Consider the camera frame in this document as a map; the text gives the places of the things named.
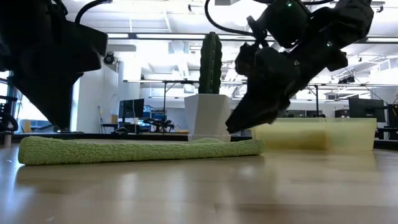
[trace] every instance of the translucent plastic container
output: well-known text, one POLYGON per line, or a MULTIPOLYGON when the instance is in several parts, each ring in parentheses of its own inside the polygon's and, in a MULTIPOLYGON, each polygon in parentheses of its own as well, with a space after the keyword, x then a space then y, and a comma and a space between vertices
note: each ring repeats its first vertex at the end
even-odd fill
POLYGON ((279 118, 252 128, 268 149, 372 151, 375 118, 279 118))

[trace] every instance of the white planter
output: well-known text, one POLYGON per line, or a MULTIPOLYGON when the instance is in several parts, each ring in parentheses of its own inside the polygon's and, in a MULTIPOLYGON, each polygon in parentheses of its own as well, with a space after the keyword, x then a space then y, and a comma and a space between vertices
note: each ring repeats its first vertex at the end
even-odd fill
POLYGON ((231 114, 230 98, 219 94, 196 94, 185 97, 185 116, 189 140, 217 138, 230 141, 225 121, 231 114))

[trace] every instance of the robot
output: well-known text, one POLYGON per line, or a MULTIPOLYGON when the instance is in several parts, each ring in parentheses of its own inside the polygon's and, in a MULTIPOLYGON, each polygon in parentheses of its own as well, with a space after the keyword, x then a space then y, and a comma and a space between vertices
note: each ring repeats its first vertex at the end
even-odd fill
MULTIPOLYGON (((321 0, 255 0, 268 4, 258 20, 248 17, 252 32, 232 30, 208 20, 226 32, 251 35, 256 42, 244 44, 236 58, 236 71, 248 78, 248 92, 226 122, 228 131, 273 123, 289 99, 303 90, 324 68, 348 65, 340 49, 365 38, 373 10, 371 0, 340 0, 335 8, 311 13, 305 5, 321 0), (267 43, 270 33, 290 52, 278 52, 267 43)), ((83 14, 110 0, 84 6, 75 22, 67 21, 61 0, 0 2, 0 71, 10 70, 9 83, 61 130, 70 126, 71 89, 84 72, 101 68, 108 36, 83 26, 83 14)))

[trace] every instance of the computer monitor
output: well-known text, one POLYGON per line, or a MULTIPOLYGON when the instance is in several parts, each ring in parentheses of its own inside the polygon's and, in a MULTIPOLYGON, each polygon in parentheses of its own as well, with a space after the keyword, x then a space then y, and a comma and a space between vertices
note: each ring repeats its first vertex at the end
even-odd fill
POLYGON ((382 100, 349 99, 350 118, 376 118, 386 122, 384 102, 382 100))
POLYGON ((119 118, 141 118, 143 114, 144 99, 120 101, 119 118))

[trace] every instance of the ceiling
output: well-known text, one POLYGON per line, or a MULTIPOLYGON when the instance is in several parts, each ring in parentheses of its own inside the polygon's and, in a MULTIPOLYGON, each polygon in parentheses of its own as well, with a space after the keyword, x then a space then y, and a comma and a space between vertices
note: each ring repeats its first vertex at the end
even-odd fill
MULTIPOLYGON (((373 25, 369 35, 398 36, 398 1, 384 0, 384 10, 375 13, 373 25)), ((67 18, 74 20, 77 12, 88 1, 63 0, 69 10, 67 18)), ((114 0, 111 4, 103 4, 90 9, 81 19, 81 23, 103 32, 155 32, 155 33, 209 33, 218 34, 225 32, 213 27, 206 19, 202 0, 114 0)), ((266 5, 252 0, 240 0, 231 6, 215 6, 210 3, 209 12, 213 19, 226 27, 248 30, 246 17, 258 17, 266 5)), ((170 41, 166 40, 110 40, 110 44, 134 44, 137 46, 135 53, 140 57, 142 74, 167 75, 181 70, 181 57, 170 54, 170 41)), ((242 42, 223 42, 223 61, 231 62, 239 52, 242 42)), ((201 45, 201 42, 186 42, 186 46, 201 45)), ((371 68, 377 65, 374 60, 398 55, 398 44, 354 44, 343 49, 348 54, 349 66, 335 72, 322 71, 319 80, 333 81, 331 78, 354 68, 359 77, 367 77, 371 68)), ((200 68, 200 53, 188 50, 183 59, 189 73, 200 68)))

